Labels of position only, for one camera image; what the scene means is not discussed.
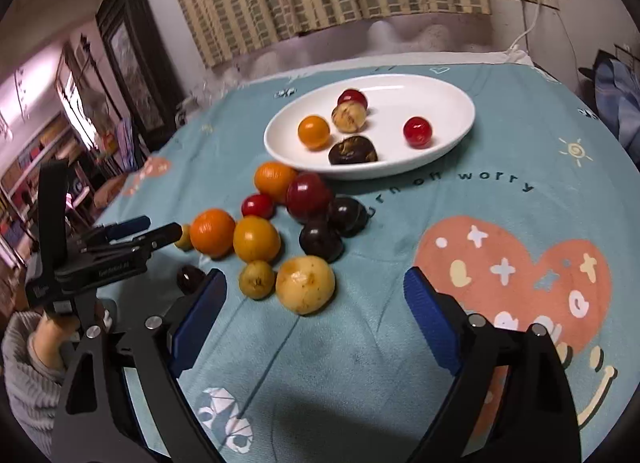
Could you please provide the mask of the person left hand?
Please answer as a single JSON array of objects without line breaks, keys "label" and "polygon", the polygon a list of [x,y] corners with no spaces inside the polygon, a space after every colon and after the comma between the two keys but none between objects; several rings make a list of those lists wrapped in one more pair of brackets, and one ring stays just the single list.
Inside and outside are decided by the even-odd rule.
[{"label": "person left hand", "polygon": [[80,327],[74,316],[50,316],[44,313],[29,336],[28,349],[34,367],[49,379],[62,381],[66,372],[61,349]]}]

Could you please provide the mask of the grey sleeve forearm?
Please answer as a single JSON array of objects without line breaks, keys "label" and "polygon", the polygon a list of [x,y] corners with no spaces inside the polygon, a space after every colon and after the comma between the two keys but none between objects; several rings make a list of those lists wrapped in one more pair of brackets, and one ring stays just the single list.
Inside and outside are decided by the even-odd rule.
[{"label": "grey sleeve forearm", "polygon": [[34,311],[14,313],[1,350],[6,393],[15,420],[40,452],[50,457],[55,412],[64,379],[49,379],[32,363],[28,341],[41,316]]}]

